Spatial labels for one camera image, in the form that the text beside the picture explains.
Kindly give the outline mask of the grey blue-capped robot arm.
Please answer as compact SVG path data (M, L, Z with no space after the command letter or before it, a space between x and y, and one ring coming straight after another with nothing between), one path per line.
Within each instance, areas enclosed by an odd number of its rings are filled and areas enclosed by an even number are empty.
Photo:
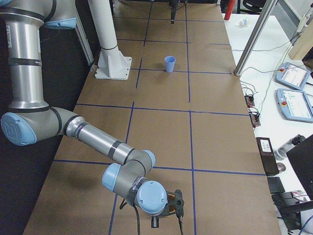
M71 111L51 107L44 100L39 30L74 29L77 12L73 0L3 0L0 16L6 24L8 63L13 101L1 117L1 128L18 146L53 136L73 137L113 160L102 183L123 198L124 204L142 209L152 218L176 215L182 219L180 190L169 192L146 174L155 166L154 154L137 150L94 127Z

